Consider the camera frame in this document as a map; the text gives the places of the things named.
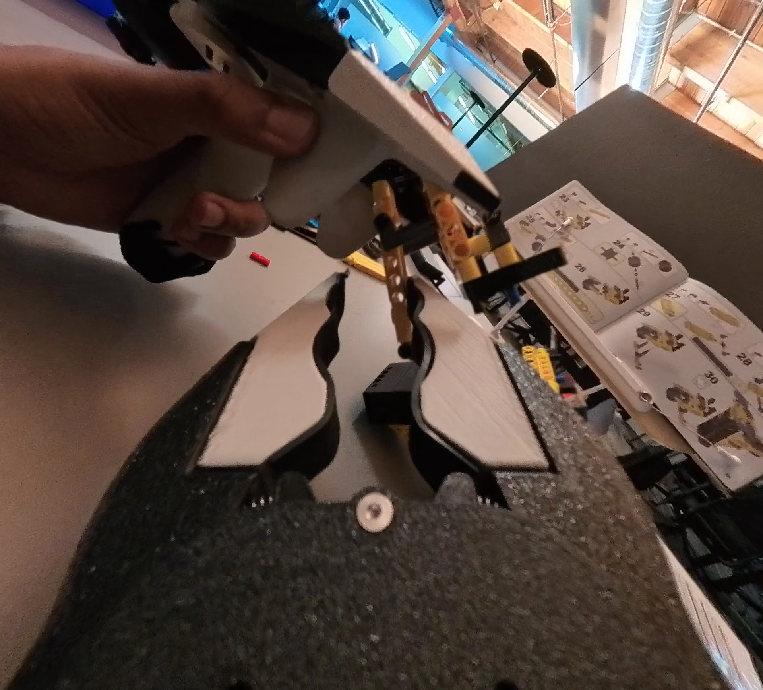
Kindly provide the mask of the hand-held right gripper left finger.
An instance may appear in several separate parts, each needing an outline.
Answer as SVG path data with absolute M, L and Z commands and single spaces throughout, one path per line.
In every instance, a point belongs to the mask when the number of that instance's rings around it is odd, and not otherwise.
M 347 272 L 334 273 L 268 324 L 236 374 L 197 467 L 316 478 L 339 446 L 335 384 Z

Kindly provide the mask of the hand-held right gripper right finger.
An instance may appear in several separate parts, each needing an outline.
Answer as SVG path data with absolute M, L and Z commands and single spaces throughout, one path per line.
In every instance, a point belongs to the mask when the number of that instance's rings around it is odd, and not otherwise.
M 499 346 L 473 317 L 423 279 L 408 280 L 412 357 L 408 449 L 438 492 L 451 475 L 472 480 L 477 500 L 509 506 L 498 474 L 553 470 Z

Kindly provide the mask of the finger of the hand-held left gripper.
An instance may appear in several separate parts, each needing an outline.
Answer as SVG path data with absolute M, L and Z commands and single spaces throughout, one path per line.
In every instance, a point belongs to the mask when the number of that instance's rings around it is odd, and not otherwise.
M 370 127 L 388 158 L 483 214 L 500 207 L 498 190 L 465 146 L 362 54 L 345 53 L 329 77 L 328 91 Z

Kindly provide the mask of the black battery box toy model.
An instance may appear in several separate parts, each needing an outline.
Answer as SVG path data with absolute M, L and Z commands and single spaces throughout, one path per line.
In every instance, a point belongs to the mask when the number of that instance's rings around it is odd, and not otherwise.
M 542 346 L 525 345 L 520 352 L 539 379 L 586 420 L 591 432 L 604 435 L 610 429 L 618 404 L 589 366 L 579 364 L 565 350 L 549 351 Z

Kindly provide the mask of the yellow toy brick assembly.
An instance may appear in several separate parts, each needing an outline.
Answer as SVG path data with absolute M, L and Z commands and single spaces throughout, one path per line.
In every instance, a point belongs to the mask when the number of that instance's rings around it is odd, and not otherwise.
M 411 358 L 414 335 L 408 307 L 405 257 L 438 244 L 476 313 L 495 295 L 567 265 L 561 247 L 532 256 L 519 255 L 498 211 L 471 236 L 452 192 L 425 182 L 397 161 L 385 161 L 362 178 L 372 194 L 376 229 L 398 355 Z

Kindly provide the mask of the person's left hand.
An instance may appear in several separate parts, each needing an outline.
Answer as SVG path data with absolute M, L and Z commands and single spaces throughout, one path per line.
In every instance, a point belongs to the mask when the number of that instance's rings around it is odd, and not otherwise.
M 1 202 L 118 232 L 204 139 L 297 157 L 319 132 L 304 103 L 214 71 L 49 47 L 1 49 Z

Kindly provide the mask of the brown bag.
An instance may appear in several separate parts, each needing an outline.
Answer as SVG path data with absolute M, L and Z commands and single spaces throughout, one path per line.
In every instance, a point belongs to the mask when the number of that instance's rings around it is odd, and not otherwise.
M 447 113 L 444 113 L 439 110 L 439 108 L 434 103 L 434 100 L 432 99 L 432 97 L 427 91 L 422 91 L 418 89 L 417 87 L 412 87 L 411 89 L 409 89 L 409 94 L 411 98 L 416 102 L 416 104 L 420 105 L 423 109 L 431 113 L 436 119 L 440 121 L 440 123 L 445 125 L 445 127 L 450 132 L 453 131 L 452 119 L 447 115 Z

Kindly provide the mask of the black toy brick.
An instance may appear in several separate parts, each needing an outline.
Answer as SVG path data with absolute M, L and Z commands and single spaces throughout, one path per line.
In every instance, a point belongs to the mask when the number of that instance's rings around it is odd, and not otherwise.
M 410 426 L 414 423 L 412 392 L 418 373 L 413 361 L 386 366 L 363 392 L 366 417 L 372 424 Z

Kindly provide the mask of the white book stand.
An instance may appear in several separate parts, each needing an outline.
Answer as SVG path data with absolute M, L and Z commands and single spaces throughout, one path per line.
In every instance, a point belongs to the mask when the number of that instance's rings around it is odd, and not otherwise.
M 649 411 L 653 407 L 651 392 L 554 290 L 547 277 L 540 275 L 523 283 L 531 299 L 631 415 Z

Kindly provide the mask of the black floor lamp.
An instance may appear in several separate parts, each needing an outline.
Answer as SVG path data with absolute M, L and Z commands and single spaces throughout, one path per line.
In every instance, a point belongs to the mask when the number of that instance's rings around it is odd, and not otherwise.
M 479 140 L 479 138 L 481 138 L 486 132 L 489 131 L 493 123 L 495 123 L 498 118 L 501 117 L 502 113 L 507 109 L 509 105 L 517 100 L 519 95 L 523 93 L 523 91 L 530 85 L 530 83 L 537 81 L 539 85 L 545 89 L 554 88 L 557 85 L 557 78 L 554 71 L 547 63 L 547 61 L 535 50 L 528 47 L 523 50 L 521 57 L 523 64 L 528 71 L 528 75 L 521 82 L 521 84 L 517 86 L 514 91 L 504 100 L 500 107 L 498 107 L 492 113 L 489 119 L 482 124 L 478 131 L 472 135 L 472 137 L 465 144 L 466 148 L 471 148 L 471 146 L 473 146 Z

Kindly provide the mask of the toy instruction booklet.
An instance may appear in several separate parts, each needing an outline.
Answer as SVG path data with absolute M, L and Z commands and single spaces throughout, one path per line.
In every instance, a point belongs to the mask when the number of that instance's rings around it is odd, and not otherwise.
M 730 492 L 761 481 L 762 335 L 578 181 L 506 220 L 519 255 L 561 247 L 548 279 L 640 379 L 659 415 Z

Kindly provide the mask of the dark grey panel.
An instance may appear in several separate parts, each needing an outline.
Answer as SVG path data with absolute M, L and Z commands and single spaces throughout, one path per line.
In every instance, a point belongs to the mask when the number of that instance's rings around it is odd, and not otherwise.
M 488 171 L 516 215 L 567 182 L 737 302 L 761 300 L 761 161 L 622 86 Z

